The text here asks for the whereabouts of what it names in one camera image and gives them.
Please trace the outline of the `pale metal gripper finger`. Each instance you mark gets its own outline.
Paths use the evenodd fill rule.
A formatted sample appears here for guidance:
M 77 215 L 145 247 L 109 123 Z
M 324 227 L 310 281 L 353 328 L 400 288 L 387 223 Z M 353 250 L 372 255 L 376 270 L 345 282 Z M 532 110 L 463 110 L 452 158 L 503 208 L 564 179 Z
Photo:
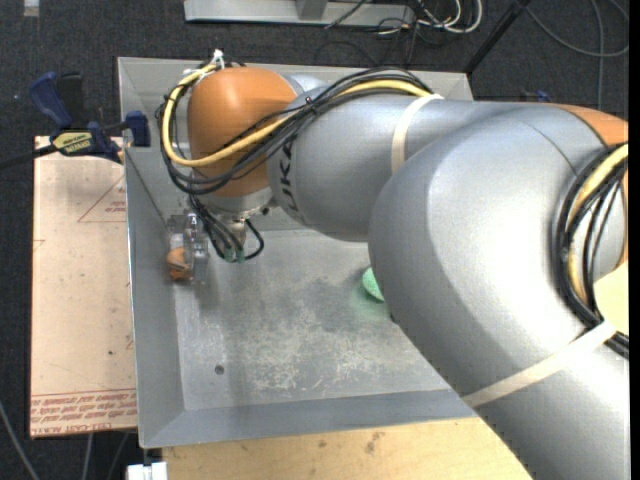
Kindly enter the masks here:
M 190 277 L 196 283 L 204 283 L 209 262 L 208 235 L 203 222 L 194 212 L 184 215 L 183 245 Z
M 184 217 L 173 215 L 167 222 L 169 229 L 169 250 L 166 256 L 171 267 L 185 267 Z

